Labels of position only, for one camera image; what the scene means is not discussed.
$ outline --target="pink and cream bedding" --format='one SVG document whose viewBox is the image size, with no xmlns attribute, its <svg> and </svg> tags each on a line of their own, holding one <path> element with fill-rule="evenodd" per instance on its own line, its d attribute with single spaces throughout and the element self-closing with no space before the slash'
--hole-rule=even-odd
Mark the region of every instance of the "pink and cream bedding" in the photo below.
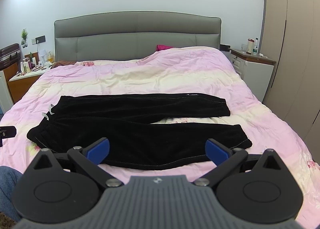
<svg viewBox="0 0 320 229">
<path fill-rule="evenodd" d="M 56 104 L 61 95 L 131 93 L 205 93 L 225 98 L 231 116 L 219 118 L 171 118 L 161 123 L 204 122 L 240 124 L 252 141 L 249 153 L 275 149 L 284 160 L 304 194 L 297 221 L 305 228 L 320 224 L 320 167 L 312 161 L 306 145 L 283 121 L 251 93 L 228 59 L 209 47 L 190 47 L 155 52 L 130 61 L 95 61 L 94 66 L 60 66 L 43 74 L 26 95 L 8 111 L 0 125 L 14 125 L 15 138 L 4 140 L 0 165 L 24 172 L 39 150 L 26 138 L 40 123 L 42 112 Z M 127 183 L 131 175 L 185 174 L 193 181 L 215 167 L 211 162 L 193 163 L 162 171 L 142 171 L 100 165 Z"/>
</svg>

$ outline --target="white tabletop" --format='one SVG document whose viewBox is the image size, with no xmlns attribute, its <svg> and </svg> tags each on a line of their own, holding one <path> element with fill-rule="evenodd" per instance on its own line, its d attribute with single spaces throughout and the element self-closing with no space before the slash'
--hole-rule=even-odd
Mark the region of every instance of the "white tabletop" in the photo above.
<svg viewBox="0 0 320 229">
<path fill-rule="evenodd" d="M 47 72 L 48 70 L 49 70 L 49 68 L 46 68 L 44 70 L 31 71 L 30 73 L 26 73 L 23 76 L 15 75 L 12 79 L 9 80 L 9 82 L 10 81 L 19 80 L 19 79 L 23 79 L 23 78 L 27 78 L 27 77 L 39 76 L 39 75 L 42 75 L 43 73 Z"/>
</svg>

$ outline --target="water bottle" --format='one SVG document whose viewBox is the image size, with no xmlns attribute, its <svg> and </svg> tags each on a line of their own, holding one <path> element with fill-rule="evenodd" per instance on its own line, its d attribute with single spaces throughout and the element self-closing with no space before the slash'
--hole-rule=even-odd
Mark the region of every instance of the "water bottle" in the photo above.
<svg viewBox="0 0 320 229">
<path fill-rule="evenodd" d="M 257 55 L 258 54 L 258 46 L 259 46 L 259 41 L 258 38 L 256 38 L 253 49 L 252 49 L 252 54 Z"/>
</svg>

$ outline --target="gray leather headboard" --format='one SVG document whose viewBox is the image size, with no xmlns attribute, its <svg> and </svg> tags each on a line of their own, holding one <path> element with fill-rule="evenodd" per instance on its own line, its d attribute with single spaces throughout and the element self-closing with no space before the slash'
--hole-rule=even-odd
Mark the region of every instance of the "gray leather headboard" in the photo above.
<svg viewBox="0 0 320 229">
<path fill-rule="evenodd" d="M 162 44 L 219 49 L 221 19 L 157 11 L 109 12 L 54 23 L 56 61 L 142 59 Z"/>
</svg>

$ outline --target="wardrobe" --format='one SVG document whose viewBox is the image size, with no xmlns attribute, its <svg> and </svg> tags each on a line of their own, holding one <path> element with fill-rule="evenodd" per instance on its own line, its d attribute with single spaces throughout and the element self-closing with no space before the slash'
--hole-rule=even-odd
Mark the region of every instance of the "wardrobe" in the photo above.
<svg viewBox="0 0 320 229">
<path fill-rule="evenodd" d="M 320 162 L 320 0 L 266 0 L 260 52 L 277 61 L 263 103 Z"/>
</svg>

